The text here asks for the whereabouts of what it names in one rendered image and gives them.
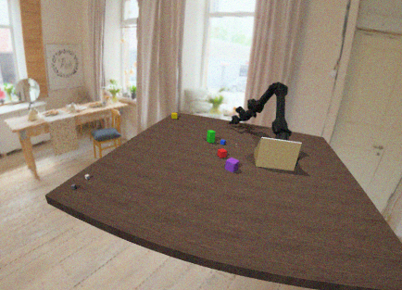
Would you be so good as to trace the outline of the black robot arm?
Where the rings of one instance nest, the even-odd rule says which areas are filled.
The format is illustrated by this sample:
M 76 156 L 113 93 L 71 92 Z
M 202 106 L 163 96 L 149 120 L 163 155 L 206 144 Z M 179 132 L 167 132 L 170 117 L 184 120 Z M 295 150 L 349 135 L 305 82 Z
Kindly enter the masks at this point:
M 276 119 L 272 123 L 272 130 L 276 134 L 274 139 L 286 140 L 289 141 L 289 136 L 292 135 L 291 131 L 288 130 L 287 122 L 284 117 L 284 109 L 285 109 L 285 96 L 288 94 L 288 87 L 282 83 L 275 82 L 269 86 L 269 89 L 264 93 L 263 96 L 259 98 L 258 101 L 255 99 L 248 99 L 248 109 L 246 111 L 246 115 L 248 118 L 256 118 L 257 113 L 260 113 L 264 108 L 264 105 L 268 102 L 268 100 L 276 95 Z M 244 114 L 245 110 L 242 107 L 238 107 L 235 110 L 238 116 Z

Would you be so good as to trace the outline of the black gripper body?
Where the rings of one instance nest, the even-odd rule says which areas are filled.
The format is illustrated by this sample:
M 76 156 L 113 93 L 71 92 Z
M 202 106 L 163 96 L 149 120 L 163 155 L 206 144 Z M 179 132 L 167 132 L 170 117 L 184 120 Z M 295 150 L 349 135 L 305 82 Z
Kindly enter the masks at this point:
M 233 116 L 232 116 L 232 119 L 233 119 L 234 124 L 239 123 L 240 120 L 241 120 L 241 121 L 243 121 L 243 120 L 250 120 L 250 118 L 247 117 L 246 112 L 243 112 L 243 113 L 244 113 L 244 114 L 242 114 L 241 116 L 239 116 L 239 118 L 238 118 L 237 115 L 233 115 Z

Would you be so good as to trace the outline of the purple block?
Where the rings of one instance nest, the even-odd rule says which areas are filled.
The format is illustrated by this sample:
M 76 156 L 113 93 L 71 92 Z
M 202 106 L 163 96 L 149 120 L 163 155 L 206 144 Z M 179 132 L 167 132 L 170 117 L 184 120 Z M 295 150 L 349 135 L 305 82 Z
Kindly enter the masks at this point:
M 226 160 L 225 170 L 234 172 L 235 170 L 238 169 L 238 165 L 239 165 L 238 160 L 236 160 L 234 158 L 230 158 L 230 159 Z

